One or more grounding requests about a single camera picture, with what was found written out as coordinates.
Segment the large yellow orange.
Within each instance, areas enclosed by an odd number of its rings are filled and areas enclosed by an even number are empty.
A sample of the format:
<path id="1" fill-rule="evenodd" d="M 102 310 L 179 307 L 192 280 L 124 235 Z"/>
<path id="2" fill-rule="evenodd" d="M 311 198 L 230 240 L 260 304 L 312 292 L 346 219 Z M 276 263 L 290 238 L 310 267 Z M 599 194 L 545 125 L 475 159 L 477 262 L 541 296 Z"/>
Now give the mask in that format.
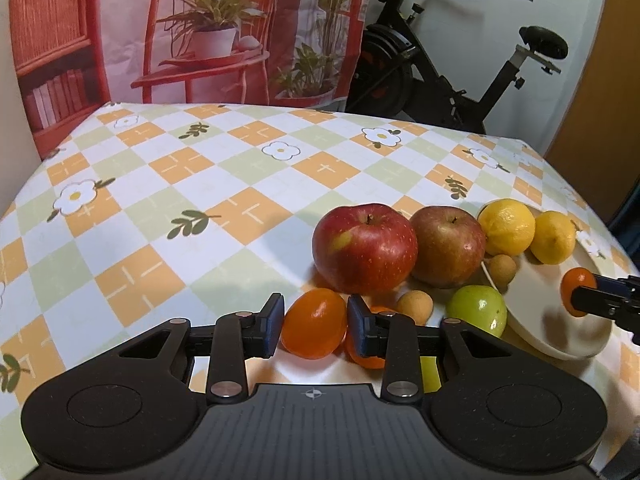
<path id="1" fill-rule="evenodd" d="M 521 255 L 535 236 L 534 215 L 525 204 L 512 198 L 489 203 L 477 221 L 486 234 L 486 252 L 491 256 Z"/>

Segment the small brown longan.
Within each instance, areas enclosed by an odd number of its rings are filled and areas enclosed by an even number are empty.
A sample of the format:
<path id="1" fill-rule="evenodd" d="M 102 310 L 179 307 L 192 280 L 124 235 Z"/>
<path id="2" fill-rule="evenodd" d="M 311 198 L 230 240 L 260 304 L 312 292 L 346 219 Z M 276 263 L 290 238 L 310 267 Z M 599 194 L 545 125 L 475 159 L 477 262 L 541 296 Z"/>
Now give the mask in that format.
<path id="1" fill-rule="evenodd" d="M 409 290 L 396 301 L 395 309 L 412 318 L 416 325 L 424 326 L 433 314 L 434 302 L 431 296 L 422 290 Z"/>

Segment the red printed backdrop cloth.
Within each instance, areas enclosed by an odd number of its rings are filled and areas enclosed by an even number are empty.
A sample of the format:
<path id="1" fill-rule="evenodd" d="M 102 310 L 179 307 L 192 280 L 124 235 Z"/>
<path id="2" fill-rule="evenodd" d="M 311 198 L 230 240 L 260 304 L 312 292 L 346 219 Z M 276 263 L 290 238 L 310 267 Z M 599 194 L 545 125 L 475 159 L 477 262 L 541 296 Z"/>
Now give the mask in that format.
<path id="1" fill-rule="evenodd" d="M 348 95 L 369 0 L 9 0 L 40 155 L 104 105 L 322 107 Z"/>

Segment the green fruit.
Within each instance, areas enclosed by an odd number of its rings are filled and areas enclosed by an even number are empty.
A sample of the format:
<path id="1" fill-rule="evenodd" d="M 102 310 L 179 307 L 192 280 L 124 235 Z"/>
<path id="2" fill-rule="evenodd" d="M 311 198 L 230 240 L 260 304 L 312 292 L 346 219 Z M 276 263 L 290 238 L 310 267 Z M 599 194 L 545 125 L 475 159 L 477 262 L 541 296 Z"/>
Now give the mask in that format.
<path id="1" fill-rule="evenodd" d="M 502 296 L 486 285 L 459 288 L 446 307 L 447 318 L 458 318 L 500 338 L 506 328 L 508 311 Z"/>
<path id="2" fill-rule="evenodd" d="M 436 392 L 441 386 L 436 358 L 434 356 L 421 356 L 421 373 L 423 391 L 425 393 Z"/>

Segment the beige round plate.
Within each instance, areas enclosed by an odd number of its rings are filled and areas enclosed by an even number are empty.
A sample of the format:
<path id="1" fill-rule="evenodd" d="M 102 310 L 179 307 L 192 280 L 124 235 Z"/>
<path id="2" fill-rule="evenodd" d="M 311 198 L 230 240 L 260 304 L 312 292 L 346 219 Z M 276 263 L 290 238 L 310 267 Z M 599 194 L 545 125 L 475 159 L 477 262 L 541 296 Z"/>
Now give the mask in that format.
<path id="1" fill-rule="evenodd" d="M 527 207 L 535 217 L 536 226 L 538 214 L 544 211 Z M 518 272 L 503 290 L 496 287 L 487 270 L 486 263 L 493 256 L 488 254 L 482 269 L 489 284 L 502 293 L 509 311 L 509 326 L 518 336 L 552 358 L 581 360 L 593 358 L 604 349 L 612 332 L 612 322 L 593 314 L 574 318 L 562 304 L 560 285 L 568 270 L 585 268 L 592 274 L 599 272 L 593 259 L 597 248 L 585 246 L 586 233 L 571 218 L 570 221 L 576 229 L 576 245 L 564 262 L 543 264 L 527 248 L 521 255 L 512 257 Z"/>

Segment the brownish red apple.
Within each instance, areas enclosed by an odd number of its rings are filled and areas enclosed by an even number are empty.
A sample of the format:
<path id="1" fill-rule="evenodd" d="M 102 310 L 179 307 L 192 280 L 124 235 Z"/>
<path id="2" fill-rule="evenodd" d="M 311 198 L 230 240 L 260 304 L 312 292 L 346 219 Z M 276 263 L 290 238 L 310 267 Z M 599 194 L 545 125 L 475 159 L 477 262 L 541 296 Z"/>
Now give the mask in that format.
<path id="1" fill-rule="evenodd" d="M 453 206 L 426 206 L 411 219 L 418 256 L 411 274 L 433 288 L 463 285 L 480 267 L 486 234 L 478 221 Z"/>

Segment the wooden orange door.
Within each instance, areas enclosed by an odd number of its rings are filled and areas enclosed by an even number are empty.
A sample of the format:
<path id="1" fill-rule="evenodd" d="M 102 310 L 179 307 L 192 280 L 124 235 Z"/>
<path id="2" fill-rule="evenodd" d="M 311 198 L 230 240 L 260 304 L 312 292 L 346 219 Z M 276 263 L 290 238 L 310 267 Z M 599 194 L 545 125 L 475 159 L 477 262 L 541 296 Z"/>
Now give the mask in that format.
<path id="1" fill-rule="evenodd" d="M 639 0 L 604 0 L 547 162 L 606 223 L 639 181 Z"/>

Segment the yellow lemon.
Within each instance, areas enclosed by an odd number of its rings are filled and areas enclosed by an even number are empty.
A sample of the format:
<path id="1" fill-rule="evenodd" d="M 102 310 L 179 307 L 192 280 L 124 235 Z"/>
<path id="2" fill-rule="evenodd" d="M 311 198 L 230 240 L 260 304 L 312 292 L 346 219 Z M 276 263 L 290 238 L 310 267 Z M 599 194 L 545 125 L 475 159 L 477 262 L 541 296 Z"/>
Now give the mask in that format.
<path id="1" fill-rule="evenodd" d="M 576 245 L 576 229 L 559 211 L 545 211 L 536 218 L 530 252 L 543 264 L 560 264 L 570 258 Z"/>

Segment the dark red apple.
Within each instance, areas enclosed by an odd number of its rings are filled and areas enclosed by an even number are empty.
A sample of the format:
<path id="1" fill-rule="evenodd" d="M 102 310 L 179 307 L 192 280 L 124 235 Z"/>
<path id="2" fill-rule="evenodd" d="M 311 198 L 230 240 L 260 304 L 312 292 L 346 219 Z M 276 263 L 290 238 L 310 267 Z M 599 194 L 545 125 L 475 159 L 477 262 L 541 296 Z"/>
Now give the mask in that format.
<path id="1" fill-rule="evenodd" d="M 311 245 L 318 273 L 345 294 L 394 289 L 408 278 L 418 256 L 409 220 L 376 203 L 332 209 L 314 228 Z"/>

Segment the small orange tangerine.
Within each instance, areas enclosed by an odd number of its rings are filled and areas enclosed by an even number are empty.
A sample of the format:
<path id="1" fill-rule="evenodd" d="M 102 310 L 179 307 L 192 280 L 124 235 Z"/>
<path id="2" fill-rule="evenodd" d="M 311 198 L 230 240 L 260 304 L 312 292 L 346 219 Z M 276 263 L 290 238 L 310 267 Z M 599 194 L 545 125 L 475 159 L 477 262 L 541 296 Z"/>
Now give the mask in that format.
<path id="1" fill-rule="evenodd" d="M 560 294 L 565 310 L 567 310 L 570 315 L 573 315 L 574 318 L 583 318 L 587 315 L 586 312 L 577 310 L 572 305 L 572 293 L 579 286 L 596 288 L 597 283 L 594 275 L 585 268 L 574 268 L 568 270 L 562 277 Z"/>

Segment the blue curtain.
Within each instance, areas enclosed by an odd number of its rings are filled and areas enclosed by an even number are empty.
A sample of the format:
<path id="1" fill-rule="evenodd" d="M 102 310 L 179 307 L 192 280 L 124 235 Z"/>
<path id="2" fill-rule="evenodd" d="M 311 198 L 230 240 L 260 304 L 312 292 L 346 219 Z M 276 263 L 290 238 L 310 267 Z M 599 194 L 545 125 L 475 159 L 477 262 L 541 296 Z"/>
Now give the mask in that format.
<path id="1" fill-rule="evenodd" d="M 616 240 L 633 257 L 640 244 L 640 184 L 636 182 L 620 209 L 608 224 Z"/>

